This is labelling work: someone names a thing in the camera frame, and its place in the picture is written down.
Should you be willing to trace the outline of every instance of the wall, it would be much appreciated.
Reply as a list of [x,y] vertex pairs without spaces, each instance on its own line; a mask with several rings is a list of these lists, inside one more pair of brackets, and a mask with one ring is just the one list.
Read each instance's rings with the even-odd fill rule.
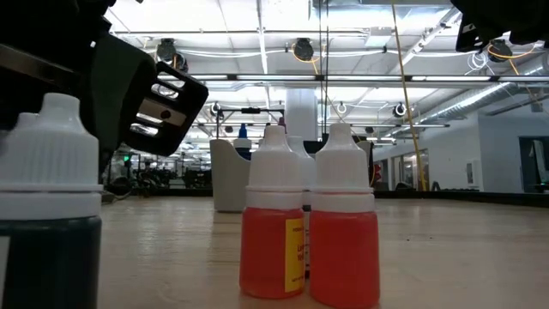
[[[427,129],[419,139],[419,149],[429,152],[429,188],[433,181],[437,181],[441,188],[467,189],[466,165],[471,160],[480,161],[478,116],[473,113],[465,120],[451,121],[449,124],[449,128]],[[374,161],[413,151],[413,141],[398,141],[397,146],[374,149]],[[393,164],[389,163],[390,184],[394,169]],[[483,190],[482,174],[478,173],[478,176],[479,189]]]
[[[500,102],[498,106],[513,103]],[[497,116],[480,116],[484,187],[489,192],[523,193],[519,137],[549,136],[549,115],[525,106]]]

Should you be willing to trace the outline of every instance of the black cable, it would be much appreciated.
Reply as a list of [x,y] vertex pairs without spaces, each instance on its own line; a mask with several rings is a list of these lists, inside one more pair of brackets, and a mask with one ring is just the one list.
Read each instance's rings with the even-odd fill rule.
[[[318,44],[320,46],[320,76],[323,75],[323,0],[318,0]],[[324,105],[324,87],[323,81],[320,81],[320,112],[326,113]],[[322,125],[322,134],[325,133],[325,124]]]
[[[326,0],[326,20],[329,21],[329,0]],[[324,75],[324,91],[326,91],[326,97],[324,103],[324,133],[328,133],[328,75],[329,75],[329,23],[326,23],[326,75]]]

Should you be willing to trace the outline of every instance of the dark liquid bottle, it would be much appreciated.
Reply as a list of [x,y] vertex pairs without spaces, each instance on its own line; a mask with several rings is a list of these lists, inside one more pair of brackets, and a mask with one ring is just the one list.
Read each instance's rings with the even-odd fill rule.
[[0,307],[94,309],[99,145],[79,100],[47,94],[0,140]]

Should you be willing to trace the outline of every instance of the white column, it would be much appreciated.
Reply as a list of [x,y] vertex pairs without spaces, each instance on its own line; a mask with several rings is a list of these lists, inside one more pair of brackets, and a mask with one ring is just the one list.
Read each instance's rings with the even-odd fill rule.
[[304,141],[318,140],[318,110],[315,89],[287,89],[284,119],[289,136],[301,136]]

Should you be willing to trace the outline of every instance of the fluorescent light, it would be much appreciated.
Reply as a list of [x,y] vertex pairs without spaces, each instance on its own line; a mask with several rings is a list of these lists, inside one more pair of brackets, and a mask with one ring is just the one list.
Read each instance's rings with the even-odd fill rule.
[[549,76],[501,76],[500,82],[549,82]]
[[487,82],[491,76],[412,76],[412,82]]
[[395,128],[397,124],[350,124],[352,127]]
[[394,142],[395,139],[393,137],[368,137],[366,138],[368,141],[376,142],[376,141],[391,141]]
[[396,146],[395,142],[374,142],[375,146]]
[[[448,128],[449,124],[418,124],[414,125],[414,128]],[[402,128],[409,129],[409,125],[403,125]]]
[[328,76],[329,81],[399,82],[400,76]]
[[199,81],[226,81],[226,75],[193,75]]
[[282,76],[282,75],[238,75],[239,81],[314,81],[314,76]]

